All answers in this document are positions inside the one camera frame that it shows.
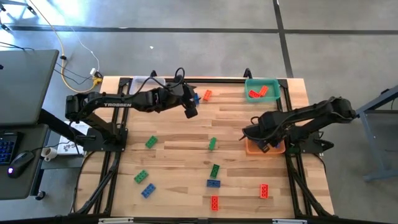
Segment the orange bin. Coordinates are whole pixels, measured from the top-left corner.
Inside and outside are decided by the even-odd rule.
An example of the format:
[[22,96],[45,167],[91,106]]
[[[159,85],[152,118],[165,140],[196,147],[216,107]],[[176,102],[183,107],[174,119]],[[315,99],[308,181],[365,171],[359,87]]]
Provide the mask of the orange bin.
[[246,142],[246,155],[250,155],[250,156],[278,155],[278,154],[284,153],[286,150],[284,141],[281,141],[279,143],[278,148],[268,145],[268,147],[270,147],[270,149],[266,153],[263,153],[261,151],[261,149],[259,149],[259,147],[257,146],[257,144],[255,142],[248,140],[247,138],[245,138],[245,142]]

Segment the concrete floor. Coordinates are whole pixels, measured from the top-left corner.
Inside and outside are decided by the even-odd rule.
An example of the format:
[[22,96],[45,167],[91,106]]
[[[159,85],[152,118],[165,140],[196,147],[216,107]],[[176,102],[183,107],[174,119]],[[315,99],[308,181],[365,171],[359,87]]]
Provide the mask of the concrete floor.
[[[272,0],[34,3],[55,25],[66,23],[54,7],[74,26],[277,28]],[[279,0],[279,4],[285,29],[398,29],[397,1]],[[0,13],[4,23],[46,25],[43,19],[31,16],[21,7],[7,9],[9,14]],[[96,60],[80,46],[74,33],[59,34],[69,58],[68,68],[88,75]],[[278,34],[79,32],[78,35],[99,58],[103,75],[148,75],[153,69],[165,75],[183,66],[187,76],[240,77],[249,67],[255,77],[286,77]],[[353,108],[358,108],[398,84],[398,35],[289,34],[286,40],[294,77],[305,79],[311,103],[343,96],[351,101]],[[52,32],[8,34],[0,30],[0,41],[35,49],[60,49]],[[84,90],[90,83],[74,87]],[[54,73],[44,108],[63,119],[63,99],[70,94],[73,92]],[[371,183],[362,179],[375,167],[359,120],[334,124],[324,131],[324,138],[335,143],[325,153],[335,213],[343,218],[397,223],[398,178]],[[49,196],[39,202],[33,197],[0,201],[0,219],[66,215],[76,175],[77,169],[46,170],[41,189]]]

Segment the wood plank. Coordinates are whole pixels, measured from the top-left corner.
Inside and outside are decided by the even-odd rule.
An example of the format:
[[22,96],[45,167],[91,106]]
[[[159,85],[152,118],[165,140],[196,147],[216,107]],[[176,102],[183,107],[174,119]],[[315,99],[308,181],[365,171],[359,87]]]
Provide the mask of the wood plank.
[[[101,91],[115,93],[119,78],[105,77]],[[288,79],[288,84],[293,108],[307,106],[304,81]],[[192,119],[186,119],[182,107],[162,113],[129,111],[126,123],[129,138],[119,166],[112,216],[292,218],[284,156],[247,156],[244,141],[238,141],[241,128],[250,124],[250,118],[276,110],[276,103],[246,103],[243,84],[194,85],[200,96],[206,90],[213,93],[209,102],[200,102],[198,116]],[[95,111],[108,121],[112,112],[109,108]],[[152,135],[158,142],[148,149],[145,142]],[[217,142],[215,150],[210,152],[208,145],[213,137]],[[98,185],[102,161],[101,152],[87,161],[78,186],[76,207],[80,208]],[[310,190],[333,213],[322,163],[313,155],[303,155],[303,163]],[[213,164],[220,165],[219,189],[206,187]],[[142,169],[149,176],[137,184],[134,177]],[[149,183],[156,189],[149,198],[144,198],[141,192]],[[269,199],[259,198],[260,184],[269,184]],[[218,212],[210,209],[211,195],[220,197]],[[298,197],[304,211],[300,190]]]

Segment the paper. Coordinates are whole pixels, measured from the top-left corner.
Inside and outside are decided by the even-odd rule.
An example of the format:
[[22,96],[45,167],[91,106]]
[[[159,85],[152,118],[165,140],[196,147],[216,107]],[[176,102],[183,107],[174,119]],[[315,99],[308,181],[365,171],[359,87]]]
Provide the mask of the paper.
[[[83,133],[83,134],[87,134],[88,129],[90,128],[89,125],[87,125],[84,122],[81,122],[76,124],[75,122],[72,123],[71,127],[75,128],[76,130],[78,130],[79,132]],[[68,142],[69,140],[63,136],[61,136],[60,138],[60,143],[63,142]],[[83,154],[83,147],[78,146],[78,150],[80,152],[80,154]],[[58,145],[58,155],[62,156],[62,155],[77,155],[77,151],[76,151],[76,147],[75,147],[75,143],[73,141],[71,141],[68,144],[60,144]]]

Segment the teal container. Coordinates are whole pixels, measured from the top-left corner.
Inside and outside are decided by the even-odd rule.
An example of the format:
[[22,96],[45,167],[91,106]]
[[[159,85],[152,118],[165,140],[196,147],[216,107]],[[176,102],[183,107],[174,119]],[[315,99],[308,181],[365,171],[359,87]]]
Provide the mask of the teal container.
[[[259,93],[264,85],[268,87],[268,91],[265,96],[260,98],[251,98],[249,96],[250,90],[254,90]],[[244,91],[246,92],[246,99],[250,103],[270,102],[280,98],[278,80],[271,78],[249,78],[244,82]]]

